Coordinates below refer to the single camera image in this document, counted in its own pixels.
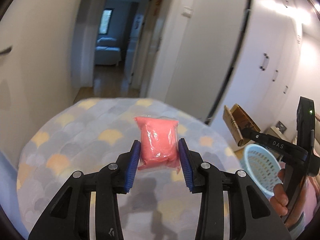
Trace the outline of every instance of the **scallop patterned tablecloth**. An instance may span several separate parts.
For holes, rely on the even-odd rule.
[[[24,147],[17,193],[22,222],[31,231],[40,214],[77,170],[97,172],[140,140],[136,116],[179,120],[178,136],[220,170],[234,173],[240,164],[211,127],[152,99],[88,99],[45,124]],[[133,188],[118,195],[124,239],[194,239],[201,194],[191,194],[183,174],[170,169],[137,171]],[[225,208],[228,229],[228,209]]]

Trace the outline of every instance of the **plastic basket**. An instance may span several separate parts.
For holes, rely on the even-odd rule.
[[[277,176],[281,167],[273,154],[260,145],[250,144],[245,147],[240,163],[264,195],[271,198],[273,187],[281,183]]]

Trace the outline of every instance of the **pink clay packet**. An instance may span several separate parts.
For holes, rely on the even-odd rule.
[[[141,166],[138,170],[166,166],[180,170],[177,120],[135,117],[141,130]]]

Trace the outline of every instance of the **hand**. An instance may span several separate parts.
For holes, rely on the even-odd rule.
[[[284,180],[285,169],[282,169],[278,173],[279,179],[283,182]],[[289,202],[288,196],[286,195],[283,185],[277,184],[273,188],[273,193],[275,194],[272,198],[270,198],[270,204],[275,209],[279,216],[285,216],[288,213],[288,209],[286,205]],[[300,196],[297,200],[297,203],[294,207],[294,210],[291,212],[290,217],[287,219],[285,223],[287,228],[290,228],[295,223],[298,222],[302,212],[304,204],[306,203],[307,197],[307,182],[304,183]]]

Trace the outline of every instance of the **light switch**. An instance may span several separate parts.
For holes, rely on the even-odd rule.
[[[193,9],[191,9],[190,7],[185,6],[183,8],[183,13],[182,15],[188,18],[191,18],[193,14]]]

